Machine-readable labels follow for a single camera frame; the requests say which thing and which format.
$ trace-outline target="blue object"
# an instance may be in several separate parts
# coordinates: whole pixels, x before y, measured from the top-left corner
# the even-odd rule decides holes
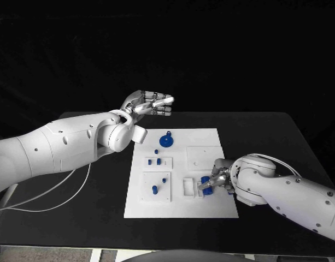
[[[159,143],[161,143],[162,147],[172,146],[174,138],[171,137],[171,131],[168,131],[166,135],[162,136],[162,138],[159,139]]]
[[[207,181],[210,181],[210,177],[208,176],[202,176],[201,177],[201,183],[204,184]],[[204,195],[211,195],[213,194],[213,188],[208,187],[207,189],[202,190],[202,194]]]
[[[153,186],[153,194],[158,194],[158,186]]]

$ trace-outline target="table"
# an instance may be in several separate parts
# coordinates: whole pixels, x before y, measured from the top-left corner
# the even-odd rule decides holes
[[[61,118],[96,112],[68,112]],[[267,154],[292,165],[305,178],[334,188],[295,122],[280,112],[174,112],[146,116],[143,128],[217,128],[226,158]],[[87,184],[60,208],[28,213],[8,210],[0,215],[0,245],[201,249],[223,253],[335,257],[335,242],[282,217],[269,205],[250,207],[236,201],[239,219],[125,219],[133,142],[120,153],[91,165]],[[62,203],[81,186],[88,167],[41,199],[24,205],[45,209]],[[288,171],[280,166],[278,173]],[[50,189],[68,172],[24,181],[9,204]]]

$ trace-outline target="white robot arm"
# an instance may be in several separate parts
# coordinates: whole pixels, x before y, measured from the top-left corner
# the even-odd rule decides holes
[[[295,175],[276,175],[276,165],[263,155],[250,154],[233,162],[217,159],[211,180],[200,186],[221,186],[249,206],[269,204],[273,210],[335,240],[335,190]]]
[[[120,152],[132,140],[142,144],[148,131],[135,124],[145,114],[171,115],[165,105],[172,102],[171,95],[136,91],[120,110],[55,120],[29,134],[0,140],[0,191],[35,176],[86,166]]]

